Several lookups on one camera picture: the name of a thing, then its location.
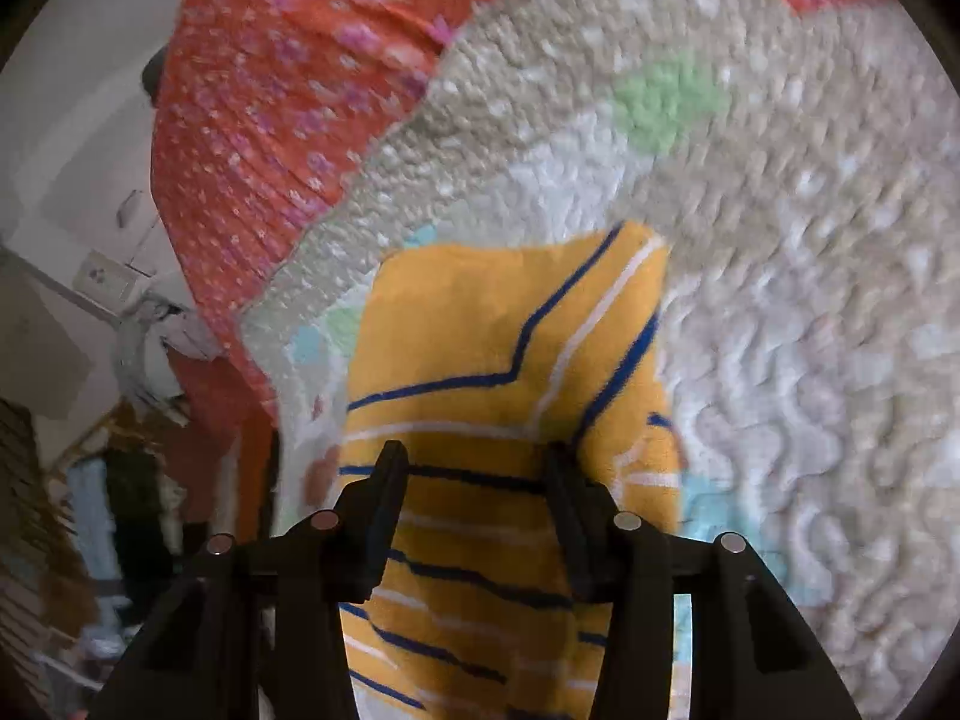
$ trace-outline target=screw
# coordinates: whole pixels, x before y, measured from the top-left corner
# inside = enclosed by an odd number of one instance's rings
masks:
[[[206,550],[211,555],[226,555],[233,548],[233,536],[229,533],[217,533],[216,536],[210,536],[206,543]]]
[[[740,533],[724,533],[720,536],[720,546],[737,555],[747,548],[747,542]]]
[[[617,512],[613,516],[613,525],[621,531],[635,531],[643,524],[643,520],[633,512]]]
[[[320,509],[315,512],[313,517],[310,517],[310,525],[318,531],[332,531],[339,523],[340,518],[333,509]]]

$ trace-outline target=green patch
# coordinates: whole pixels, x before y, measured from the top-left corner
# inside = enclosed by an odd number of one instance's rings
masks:
[[[613,120],[646,153],[670,151],[695,122],[727,106],[724,91],[688,56],[652,62],[613,87]]]
[[[323,314],[326,324],[326,333],[344,357],[353,356],[357,346],[357,335],[360,333],[360,314],[363,306],[344,306],[331,308]]]

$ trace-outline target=textured fabric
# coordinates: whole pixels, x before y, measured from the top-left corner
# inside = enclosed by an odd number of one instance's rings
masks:
[[[637,224],[558,247],[389,259],[349,372],[345,482],[404,442],[382,584],[341,614],[354,676],[433,717],[586,718],[610,610],[573,605],[538,445],[566,440],[621,508],[677,522],[654,377],[664,243]]]
[[[152,194],[200,314],[262,398],[236,312],[339,202],[371,139],[413,109],[481,1],[184,0]]]
[[[678,57],[728,105],[645,151],[616,91]],[[895,718],[960,617],[958,133],[960,98],[895,0],[803,15],[784,0],[501,0],[304,236],[244,339],[283,424],[339,442],[342,421],[320,424],[336,398],[310,421],[349,347],[331,319],[362,307],[386,251],[431,231],[529,247],[649,224],[671,245],[661,381],[688,459],[682,533],[745,533],[863,716]],[[293,353],[309,331],[325,379]],[[689,666],[679,646],[675,689]]]

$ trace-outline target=yellow striped towel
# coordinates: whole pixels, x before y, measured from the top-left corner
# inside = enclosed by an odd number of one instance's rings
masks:
[[[347,483],[386,440],[410,455],[383,583],[341,614],[352,675],[381,698],[435,718],[589,715],[610,609],[570,600],[536,447],[572,442],[621,508],[675,526],[678,453],[654,375],[666,256],[626,223],[383,264],[340,459]]]

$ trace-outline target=light blue patch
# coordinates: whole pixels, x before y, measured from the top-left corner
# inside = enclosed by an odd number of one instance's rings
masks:
[[[296,335],[290,341],[291,356],[294,362],[301,365],[311,365],[320,360],[320,344],[323,338],[320,330],[312,324],[304,324],[296,330]]]
[[[781,583],[794,603],[811,603],[813,593],[808,587],[788,576],[784,554],[743,512],[732,491],[720,490],[715,482],[702,476],[684,473],[680,485],[680,536],[697,541],[713,541],[726,531],[737,531],[750,541],[757,555],[766,563],[770,573]],[[674,598],[674,659],[693,660],[693,619],[690,596]]]
[[[437,228],[433,224],[425,224],[403,242],[404,248],[428,247],[437,242]]]

